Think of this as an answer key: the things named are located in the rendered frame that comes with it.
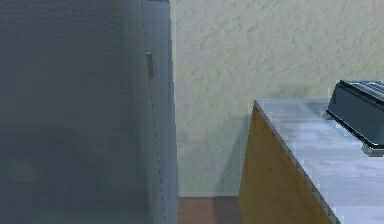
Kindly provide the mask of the black toaster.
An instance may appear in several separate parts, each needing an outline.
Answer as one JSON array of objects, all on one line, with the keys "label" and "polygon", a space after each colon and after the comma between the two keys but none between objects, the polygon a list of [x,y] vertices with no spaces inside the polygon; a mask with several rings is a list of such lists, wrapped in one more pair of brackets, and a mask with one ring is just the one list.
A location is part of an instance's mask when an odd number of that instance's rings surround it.
[{"label": "black toaster", "polygon": [[335,120],[362,142],[370,157],[384,157],[384,83],[340,80],[323,117]]}]

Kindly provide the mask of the grey fridge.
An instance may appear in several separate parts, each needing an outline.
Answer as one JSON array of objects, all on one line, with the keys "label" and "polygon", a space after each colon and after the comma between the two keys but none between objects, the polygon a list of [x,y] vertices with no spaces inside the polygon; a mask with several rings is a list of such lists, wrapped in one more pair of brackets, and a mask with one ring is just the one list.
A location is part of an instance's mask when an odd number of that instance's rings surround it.
[{"label": "grey fridge", "polygon": [[0,224],[177,224],[175,137],[170,0],[0,0]]}]

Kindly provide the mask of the dark fridge hinge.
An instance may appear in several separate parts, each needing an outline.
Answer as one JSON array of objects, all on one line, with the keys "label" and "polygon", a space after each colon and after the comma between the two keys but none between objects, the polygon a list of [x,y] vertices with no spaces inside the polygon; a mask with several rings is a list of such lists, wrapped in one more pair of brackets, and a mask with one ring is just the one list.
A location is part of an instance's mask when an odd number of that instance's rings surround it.
[{"label": "dark fridge hinge", "polygon": [[154,78],[154,65],[153,65],[153,55],[152,52],[148,51],[145,53],[147,61],[147,74],[149,80]]}]

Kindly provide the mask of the wooden counter with grey top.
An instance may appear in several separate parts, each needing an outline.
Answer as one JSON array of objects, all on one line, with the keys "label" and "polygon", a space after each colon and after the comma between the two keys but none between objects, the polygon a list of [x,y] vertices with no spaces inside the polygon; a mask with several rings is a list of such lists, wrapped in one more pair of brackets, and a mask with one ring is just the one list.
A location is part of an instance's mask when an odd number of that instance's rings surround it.
[{"label": "wooden counter with grey top", "polygon": [[384,158],[325,119],[327,105],[254,102],[238,196],[244,224],[384,224]]}]

